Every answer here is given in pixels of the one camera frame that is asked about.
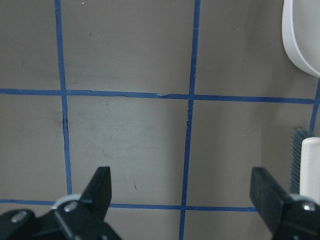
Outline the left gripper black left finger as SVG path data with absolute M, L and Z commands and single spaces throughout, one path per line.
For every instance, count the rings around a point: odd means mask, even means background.
M 26 208 L 0 216 L 2 240 L 116 240 L 105 222 L 112 199 L 111 170 L 98 167 L 82 194 L 58 199 L 42 216 Z

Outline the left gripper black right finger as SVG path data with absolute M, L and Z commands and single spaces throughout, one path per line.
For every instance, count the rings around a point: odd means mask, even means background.
M 320 205 L 288 193 L 264 167 L 253 167 L 249 196 L 273 240 L 318 240 Z

